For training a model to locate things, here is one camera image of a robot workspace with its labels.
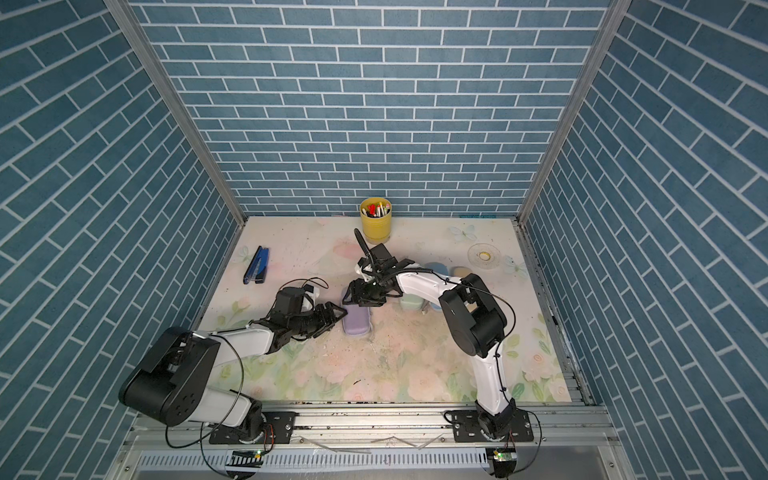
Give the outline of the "grey umbrella case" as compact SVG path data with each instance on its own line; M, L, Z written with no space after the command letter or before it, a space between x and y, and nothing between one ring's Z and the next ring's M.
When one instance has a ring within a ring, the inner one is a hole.
M342 329L349 337L363 337L373 330L370 309L352 302L349 288L343 292L341 299L346 315L342 318Z

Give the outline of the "grey case front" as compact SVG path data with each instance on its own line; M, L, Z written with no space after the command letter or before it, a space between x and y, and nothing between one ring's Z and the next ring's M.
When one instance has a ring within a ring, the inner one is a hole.
M415 294L404 294L400 299L400 306L405 311L421 311L426 301Z

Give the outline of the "beige zippered umbrella case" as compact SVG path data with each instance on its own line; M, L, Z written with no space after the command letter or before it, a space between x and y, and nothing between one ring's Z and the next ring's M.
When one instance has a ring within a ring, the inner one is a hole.
M473 273L473 271L470 268L465 267L465 266L456 266L451 271L451 275L452 276L459 277L459 278L464 278L467 275L470 275L472 273Z

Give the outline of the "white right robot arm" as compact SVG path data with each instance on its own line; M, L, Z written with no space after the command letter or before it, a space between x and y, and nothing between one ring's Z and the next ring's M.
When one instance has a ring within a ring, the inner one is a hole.
M492 440L507 435L517 407L507 396L498 358L507 318L497 297L476 274L449 277L410 259L399 261L385 245L369 247L358 229L354 234L363 257L356 266L359 277L349 284L342 303L380 307L404 295L438 303L453 341L471 359L481 430Z

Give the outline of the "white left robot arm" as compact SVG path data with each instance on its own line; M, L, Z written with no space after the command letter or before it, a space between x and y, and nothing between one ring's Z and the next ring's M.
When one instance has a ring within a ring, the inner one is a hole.
M319 303L312 286L278 291L268 313L243 327L199 332L170 327L119 390L122 404L164 424L186 421L249 428L260 403L243 393L244 360L278 352L290 341L317 338L347 315Z

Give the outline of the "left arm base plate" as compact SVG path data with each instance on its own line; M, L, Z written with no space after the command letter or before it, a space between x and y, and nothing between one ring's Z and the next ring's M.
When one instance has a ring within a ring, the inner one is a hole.
M288 444L297 414L292 411L258 412L238 427L220 427L209 437L212 445Z

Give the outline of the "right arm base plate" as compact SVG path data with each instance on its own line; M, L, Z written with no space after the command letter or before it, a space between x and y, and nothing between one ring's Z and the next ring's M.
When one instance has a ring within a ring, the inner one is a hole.
M490 415L482 408L448 410L444 419L452 428L457 443L532 442L534 433L527 412L519 408L506 409Z

